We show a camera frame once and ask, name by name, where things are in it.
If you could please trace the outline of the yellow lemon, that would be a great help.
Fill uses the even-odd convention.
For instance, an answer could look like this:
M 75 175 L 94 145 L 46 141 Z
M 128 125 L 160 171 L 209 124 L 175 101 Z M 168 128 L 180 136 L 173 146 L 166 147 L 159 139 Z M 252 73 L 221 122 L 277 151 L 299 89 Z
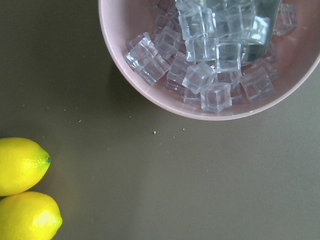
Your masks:
M 0 139 L 0 195 L 22 193 L 36 185 L 52 162 L 35 141 L 22 137 Z
M 0 201 L 2 240 L 51 240 L 62 223 L 58 204 L 47 194 L 25 191 Z

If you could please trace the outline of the metal ice scoop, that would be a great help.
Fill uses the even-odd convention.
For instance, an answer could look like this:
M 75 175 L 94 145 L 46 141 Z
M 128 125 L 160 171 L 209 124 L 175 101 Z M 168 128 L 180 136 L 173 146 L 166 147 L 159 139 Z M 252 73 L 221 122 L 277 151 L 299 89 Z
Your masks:
M 279 0 L 205 0 L 212 11 L 217 43 L 240 44 L 240 61 L 248 65 L 267 53 L 276 22 Z

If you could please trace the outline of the ice cubes pile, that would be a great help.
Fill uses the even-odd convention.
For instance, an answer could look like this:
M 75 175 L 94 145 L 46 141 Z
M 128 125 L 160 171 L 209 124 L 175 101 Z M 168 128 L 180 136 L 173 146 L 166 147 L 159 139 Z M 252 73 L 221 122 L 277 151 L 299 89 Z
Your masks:
M 166 80 L 169 90 L 183 95 L 186 104 L 220 113 L 232 104 L 256 102 L 275 92 L 279 73 L 274 36 L 280 37 L 297 25 L 296 7 L 280 1 L 265 55 L 242 65 L 239 43 L 219 44 L 214 38 L 212 10 L 204 0 L 155 0 L 152 32 L 127 42 L 126 63 L 149 85 Z

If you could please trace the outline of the pink bowl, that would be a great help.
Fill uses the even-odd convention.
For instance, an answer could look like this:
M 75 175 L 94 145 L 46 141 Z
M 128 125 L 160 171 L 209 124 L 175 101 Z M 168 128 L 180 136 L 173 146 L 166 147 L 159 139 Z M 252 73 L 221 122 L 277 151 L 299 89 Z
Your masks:
M 234 103 L 215 114 L 183 102 L 183 97 L 166 89 L 163 81 L 148 85 L 124 60 L 126 42 L 153 28 L 155 13 L 149 0 L 101 0 L 98 12 L 101 31 L 108 51 L 124 78 L 155 105 L 183 117 L 226 121 L 245 118 L 265 111 L 295 92 L 311 75 L 320 61 L 320 3 L 317 0 L 294 0 L 297 28 L 275 40 L 279 59 L 274 67 L 279 78 L 275 92 L 256 102 Z

